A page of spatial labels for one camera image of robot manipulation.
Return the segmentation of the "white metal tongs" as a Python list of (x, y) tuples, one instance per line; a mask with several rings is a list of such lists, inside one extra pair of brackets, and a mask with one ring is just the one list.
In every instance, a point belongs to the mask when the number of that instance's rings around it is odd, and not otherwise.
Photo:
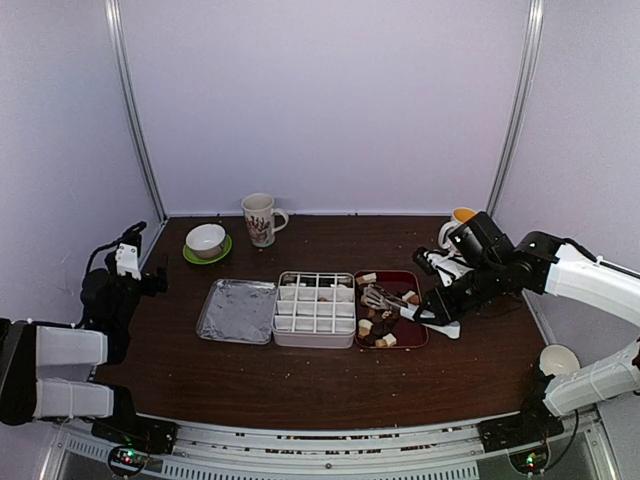
[(426, 328), (443, 334), (450, 339), (457, 340), (461, 335), (461, 326), (458, 321), (449, 321), (444, 325), (436, 323), (436, 315), (429, 308), (414, 305), (402, 298), (396, 297), (376, 284), (368, 284), (361, 293), (361, 302), (376, 311), (391, 311), (400, 317), (420, 323)]

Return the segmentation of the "red chocolate tray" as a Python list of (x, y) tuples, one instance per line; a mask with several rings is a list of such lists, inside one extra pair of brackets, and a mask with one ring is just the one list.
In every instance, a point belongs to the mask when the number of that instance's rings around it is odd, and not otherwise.
[(355, 273), (356, 331), (354, 341), (364, 349), (417, 349), (429, 340), (427, 329), (391, 311), (378, 311), (362, 300), (364, 287), (375, 284), (402, 298), (416, 295), (410, 303), (421, 300), (418, 278), (405, 270), (361, 270)]

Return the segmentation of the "lilac bunny tin lid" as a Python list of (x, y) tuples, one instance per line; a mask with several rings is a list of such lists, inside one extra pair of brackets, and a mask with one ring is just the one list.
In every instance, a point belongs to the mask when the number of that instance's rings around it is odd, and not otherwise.
[(203, 340), (266, 345), (271, 341), (277, 287), (274, 282), (218, 279), (195, 327)]

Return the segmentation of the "lilac tin box with dividers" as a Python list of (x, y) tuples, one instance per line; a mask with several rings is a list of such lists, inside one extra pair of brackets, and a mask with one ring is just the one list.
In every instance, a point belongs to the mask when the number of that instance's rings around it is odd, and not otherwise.
[(355, 278), (350, 273), (283, 272), (271, 321), (282, 347), (347, 349), (356, 334)]

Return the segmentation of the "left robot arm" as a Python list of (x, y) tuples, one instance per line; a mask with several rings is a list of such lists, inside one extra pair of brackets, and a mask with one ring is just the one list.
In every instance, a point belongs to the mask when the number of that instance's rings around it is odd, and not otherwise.
[(130, 324), (141, 298), (168, 289), (167, 270), (140, 269), (140, 221), (117, 239), (96, 248), (104, 267), (87, 265), (77, 323), (1, 321), (1, 422), (19, 426), (34, 420), (90, 418), (104, 422), (123, 444), (137, 442), (144, 424), (130, 391), (90, 381), (45, 378), (45, 367), (119, 365), (127, 354)]

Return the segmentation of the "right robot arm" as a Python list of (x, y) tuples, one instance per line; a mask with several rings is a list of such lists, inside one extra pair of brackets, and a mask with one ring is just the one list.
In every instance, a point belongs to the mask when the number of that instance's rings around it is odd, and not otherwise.
[[(638, 272), (591, 253), (571, 238), (531, 231), (513, 243), (481, 211), (466, 222), (444, 226), (440, 241), (436, 250), (420, 247), (413, 254), (414, 262), (439, 282), (424, 293), (420, 305), (404, 308), (410, 320), (456, 338), (459, 321), (468, 312), (499, 296), (528, 292), (615, 319), (628, 331), (639, 329)], [(513, 419), (519, 440), (535, 440), (550, 426), (551, 417), (639, 388), (638, 339), (586, 366), (552, 363), (556, 350), (550, 345), (540, 354), (542, 389)]]

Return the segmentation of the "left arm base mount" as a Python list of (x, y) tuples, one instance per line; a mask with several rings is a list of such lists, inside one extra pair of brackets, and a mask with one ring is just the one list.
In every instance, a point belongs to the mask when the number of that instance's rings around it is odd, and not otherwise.
[(113, 419), (91, 419), (91, 434), (113, 443), (106, 464), (121, 478), (140, 474), (154, 455), (171, 454), (177, 440), (176, 423), (148, 417), (137, 417), (125, 425)]

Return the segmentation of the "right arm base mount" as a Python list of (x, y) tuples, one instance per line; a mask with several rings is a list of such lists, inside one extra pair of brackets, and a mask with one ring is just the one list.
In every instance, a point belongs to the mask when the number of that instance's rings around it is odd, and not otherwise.
[(478, 433), (486, 453), (506, 451), (520, 474), (542, 474), (551, 465), (549, 440), (564, 433), (561, 420), (526, 420), (522, 414), (485, 420)]

